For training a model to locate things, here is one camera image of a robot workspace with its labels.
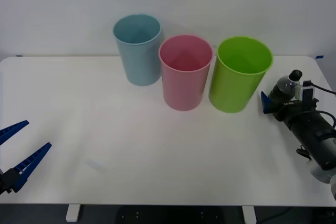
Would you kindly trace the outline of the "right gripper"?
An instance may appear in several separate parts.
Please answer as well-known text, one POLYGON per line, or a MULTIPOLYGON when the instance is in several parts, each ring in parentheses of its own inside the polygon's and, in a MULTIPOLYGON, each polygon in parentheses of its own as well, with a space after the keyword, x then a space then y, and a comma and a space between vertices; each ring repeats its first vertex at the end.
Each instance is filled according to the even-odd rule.
POLYGON ((291 128, 295 118, 298 116, 314 113, 316 111, 318 99, 313 98, 308 102, 304 101, 290 101, 285 103, 279 103, 277 108, 276 104, 266 96, 262 91, 260 94, 263 114, 273 113, 274 118, 279 122, 284 122, 287 128, 291 128))

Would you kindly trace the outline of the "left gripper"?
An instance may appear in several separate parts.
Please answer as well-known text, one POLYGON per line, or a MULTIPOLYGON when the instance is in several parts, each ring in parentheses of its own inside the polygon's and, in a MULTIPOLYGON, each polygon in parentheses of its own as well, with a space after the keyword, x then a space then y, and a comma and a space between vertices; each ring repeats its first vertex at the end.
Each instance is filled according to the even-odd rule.
MULTIPOLYGON (((27 120, 13 124, 0 130, 0 145, 9 140, 13 135, 29 124, 27 120)), ((31 154, 28 158, 5 173, 0 170, 0 194, 3 192, 17 193, 28 181, 29 176, 52 147, 51 143, 46 143, 43 147, 31 154)))

